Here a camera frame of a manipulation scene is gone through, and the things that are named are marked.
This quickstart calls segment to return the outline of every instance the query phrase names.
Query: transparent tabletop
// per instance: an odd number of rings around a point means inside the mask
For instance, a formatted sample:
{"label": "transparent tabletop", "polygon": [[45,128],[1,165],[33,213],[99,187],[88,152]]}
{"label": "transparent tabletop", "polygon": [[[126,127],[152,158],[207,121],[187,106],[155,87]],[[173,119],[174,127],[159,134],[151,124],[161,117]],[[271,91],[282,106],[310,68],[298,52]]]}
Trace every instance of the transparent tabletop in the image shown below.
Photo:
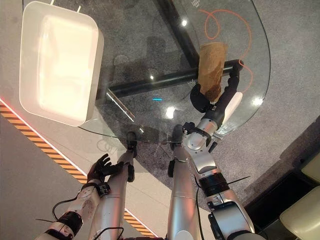
{"label": "transparent tabletop", "polygon": [[[55,5],[91,16],[104,35],[95,106],[98,117],[82,129],[139,141],[170,142],[176,124],[198,123],[203,113],[190,101],[197,82],[199,49],[228,45],[226,61],[242,60],[243,98],[216,132],[224,136],[247,122],[262,104],[270,78],[264,28],[251,0],[56,0]],[[224,65],[222,88],[227,85]]]}

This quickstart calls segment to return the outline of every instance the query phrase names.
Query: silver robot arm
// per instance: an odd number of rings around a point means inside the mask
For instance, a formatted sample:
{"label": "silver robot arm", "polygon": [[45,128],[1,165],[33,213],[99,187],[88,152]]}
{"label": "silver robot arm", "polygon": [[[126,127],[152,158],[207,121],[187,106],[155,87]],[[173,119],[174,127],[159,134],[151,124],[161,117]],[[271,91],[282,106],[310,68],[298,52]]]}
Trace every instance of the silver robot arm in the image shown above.
{"label": "silver robot arm", "polygon": [[92,218],[100,197],[95,180],[89,182],[89,186],[83,187],[78,193],[76,200],[71,202],[67,211],[48,230],[38,236],[36,240],[71,240],[78,233],[83,222]]}
{"label": "silver robot arm", "polygon": [[[217,240],[237,239],[244,234],[250,235],[248,239],[264,239],[260,235],[253,234],[255,230],[250,217],[234,191],[229,188],[210,154],[216,145],[214,142],[209,147],[211,137],[229,119],[242,99],[242,93],[237,92],[238,83],[239,71],[236,69],[230,73],[228,87],[215,105],[211,105],[208,101],[207,107],[195,106],[205,112],[205,115],[197,126],[186,124],[188,135],[184,137],[182,144],[188,153],[196,180],[206,195],[207,205],[211,210],[208,218]],[[200,97],[203,100],[200,86],[195,86],[195,89],[195,92],[191,92],[193,97]]]}
{"label": "silver robot arm", "polygon": [[94,216],[103,196],[110,193],[108,183],[104,182],[105,176],[117,174],[123,169],[124,162],[112,165],[109,161],[108,154],[105,154],[91,167],[87,183],[83,185],[76,199],[36,240],[72,240],[76,236],[83,223]]}

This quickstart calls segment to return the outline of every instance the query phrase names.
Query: robotic hand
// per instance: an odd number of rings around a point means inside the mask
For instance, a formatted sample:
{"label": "robotic hand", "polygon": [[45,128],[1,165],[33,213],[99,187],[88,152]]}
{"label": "robotic hand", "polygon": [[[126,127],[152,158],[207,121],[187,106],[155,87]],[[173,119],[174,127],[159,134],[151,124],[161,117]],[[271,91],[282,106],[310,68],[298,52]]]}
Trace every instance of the robotic hand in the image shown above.
{"label": "robotic hand", "polygon": [[101,184],[105,181],[105,177],[118,173],[124,165],[121,161],[116,165],[110,162],[109,154],[106,153],[94,163],[87,175],[87,183]]}

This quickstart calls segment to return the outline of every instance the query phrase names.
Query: orange and black striped tape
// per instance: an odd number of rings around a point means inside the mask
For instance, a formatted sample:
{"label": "orange and black striped tape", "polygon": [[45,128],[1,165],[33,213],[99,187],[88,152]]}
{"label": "orange and black striped tape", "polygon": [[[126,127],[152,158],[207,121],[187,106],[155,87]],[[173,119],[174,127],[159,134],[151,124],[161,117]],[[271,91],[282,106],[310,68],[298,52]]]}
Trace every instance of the orange and black striped tape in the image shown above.
{"label": "orange and black striped tape", "polygon": [[[66,159],[61,153],[40,136],[34,129],[27,125],[27,123],[18,116],[13,110],[9,108],[0,98],[0,114],[13,124],[23,135],[32,141],[38,148],[40,148],[48,157],[59,164],[64,170],[71,174],[80,183],[85,184],[87,177],[77,169],[69,159]],[[142,222],[140,222],[132,213],[127,209],[124,211],[124,220],[126,220],[132,227],[139,231],[146,237],[157,237],[150,229],[148,229]]]}

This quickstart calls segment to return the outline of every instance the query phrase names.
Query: white tray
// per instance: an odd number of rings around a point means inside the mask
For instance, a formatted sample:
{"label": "white tray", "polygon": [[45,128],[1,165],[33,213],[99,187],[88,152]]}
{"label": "white tray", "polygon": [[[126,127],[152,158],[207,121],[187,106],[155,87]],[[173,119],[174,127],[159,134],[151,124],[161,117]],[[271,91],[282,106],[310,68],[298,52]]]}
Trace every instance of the white tray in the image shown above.
{"label": "white tray", "polygon": [[92,117],[104,37],[88,15],[33,1],[23,12],[19,99],[31,114],[71,126]]}

